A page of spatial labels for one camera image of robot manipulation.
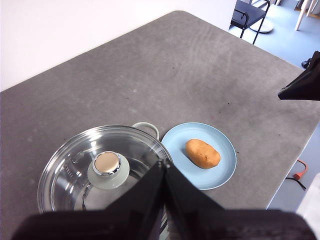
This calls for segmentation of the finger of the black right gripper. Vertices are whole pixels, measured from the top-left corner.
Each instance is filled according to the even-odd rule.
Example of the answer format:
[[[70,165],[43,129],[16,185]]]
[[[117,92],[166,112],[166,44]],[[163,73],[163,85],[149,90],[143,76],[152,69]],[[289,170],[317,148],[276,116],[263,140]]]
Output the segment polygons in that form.
[[[320,100],[320,52],[315,51],[308,67],[277,94],[280,100]]]

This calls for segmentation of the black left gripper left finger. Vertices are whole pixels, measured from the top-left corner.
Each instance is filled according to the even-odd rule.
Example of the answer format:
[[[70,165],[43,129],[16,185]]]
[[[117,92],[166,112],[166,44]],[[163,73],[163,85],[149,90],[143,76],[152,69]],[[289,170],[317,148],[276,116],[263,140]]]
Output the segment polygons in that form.
[[[158,161],[129,191],[107,208],[32,215],[14,240],[149,240],[160,235],[165,174]]]

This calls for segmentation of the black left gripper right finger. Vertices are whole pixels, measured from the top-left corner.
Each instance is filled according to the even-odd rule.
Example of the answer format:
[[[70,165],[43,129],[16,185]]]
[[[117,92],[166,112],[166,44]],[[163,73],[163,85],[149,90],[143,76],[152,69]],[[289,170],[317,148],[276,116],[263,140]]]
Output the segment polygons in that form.
[[[172,164],[165,164],[165,201],[184,240],[314,240],[296,213],[265,209],[225,209],[194,187]]]

